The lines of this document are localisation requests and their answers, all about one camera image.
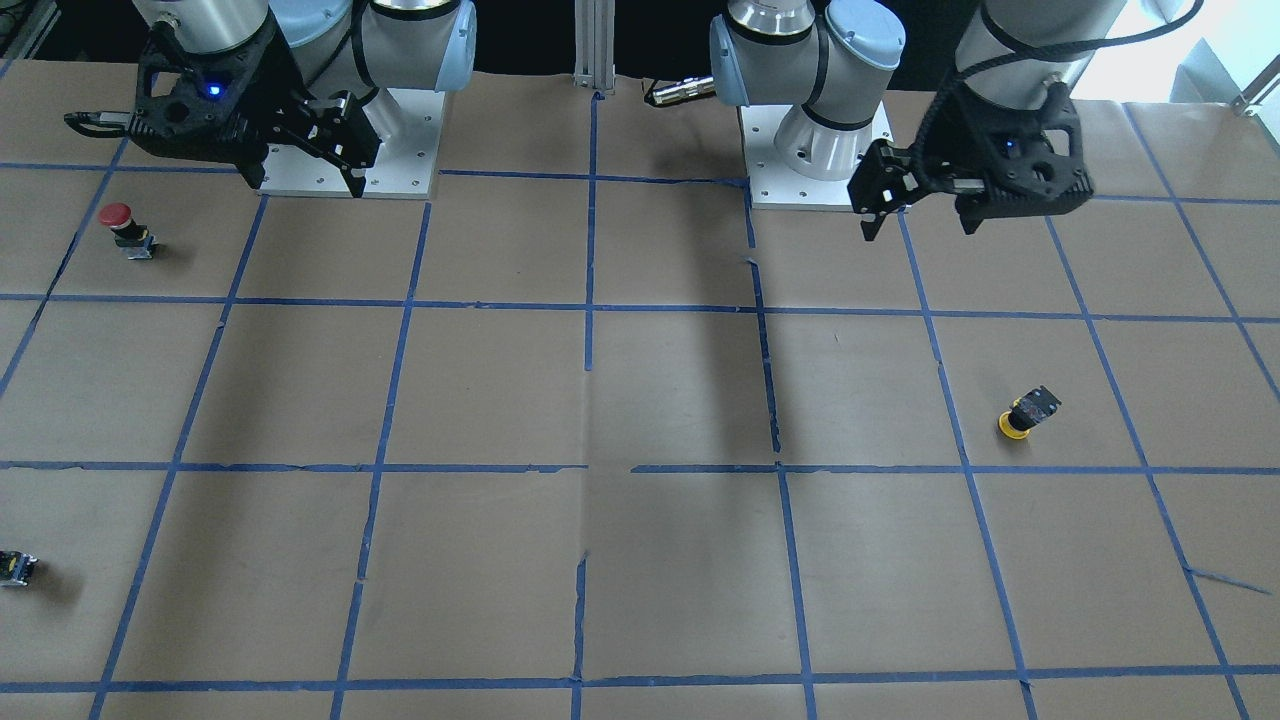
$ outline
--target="white mounting plate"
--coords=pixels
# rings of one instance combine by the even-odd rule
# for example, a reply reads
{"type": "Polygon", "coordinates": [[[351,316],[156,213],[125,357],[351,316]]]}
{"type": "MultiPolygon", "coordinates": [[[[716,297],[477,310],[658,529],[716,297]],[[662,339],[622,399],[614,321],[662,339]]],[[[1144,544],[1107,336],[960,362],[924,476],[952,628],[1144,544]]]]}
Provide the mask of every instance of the white mounting plate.
{"type": "MultiPolygon", "coordinates": [[[[389,92],[404,113],[403,129],[383,145],[378,161],[365,173],[365,197],[428,200],[435,183],[445,94],[401,88],[389,92]]],[[[291,145],[273,145],[262,165],[266,179],[261,195],[351,197],[338,168],[291,145]]]]}
{"type": "MultiPolygon", "coordinates": [[[[740,108],[742,154],[751,178],[751,205],[764,210],[841,210],[852,213],[849,181],[815,181],[792,170],[773,147],[773,136],[791,108],[754,105],[740,108]]],[[[870,137],[892,140],[884,105],[876,109],[870,137]]]]}

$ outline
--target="red push button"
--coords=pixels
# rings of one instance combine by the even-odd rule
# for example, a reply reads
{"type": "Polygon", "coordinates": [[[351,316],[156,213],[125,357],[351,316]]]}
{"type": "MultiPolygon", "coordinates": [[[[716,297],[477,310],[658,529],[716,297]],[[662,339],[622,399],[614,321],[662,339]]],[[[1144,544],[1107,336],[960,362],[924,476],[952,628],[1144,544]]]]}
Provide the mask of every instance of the red push button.
{"type": "Polygon", "coordinates": [[[109,228],[123,228],[133,219],[133,210],[124,202],[113,202],[97,214],[97,222],[109,228]]]}

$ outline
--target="small electronic component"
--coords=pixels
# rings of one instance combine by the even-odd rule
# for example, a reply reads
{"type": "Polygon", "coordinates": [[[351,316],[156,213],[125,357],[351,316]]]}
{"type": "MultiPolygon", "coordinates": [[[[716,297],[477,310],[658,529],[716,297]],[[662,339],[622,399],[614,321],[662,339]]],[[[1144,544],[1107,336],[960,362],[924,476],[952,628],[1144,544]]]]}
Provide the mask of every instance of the small electronic component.
{"type": "Polygon", "coordinates": [[[1048,420],[1062,401],[1053,396],[1044,386],[1019,397],[1005,414],[1000,416],[1000,432],[1009,439],[1027,439],[1032,434],[1032,428],[1048,420]]]}
{"type": "Polygon", "coordinates": [[[133,219],[133,210],[124,202],[113,202],[97,214],[97,222],[115,233],[115,246],[124,251],[129,260],[150,260],[155,252],[156,238],[146,225],[133,219]]]}
{"type": "Polygon", "coordinates": [[[15,550],[0,550],[0,588],[24,588],[36,570],[36,557],[15,550]]]}

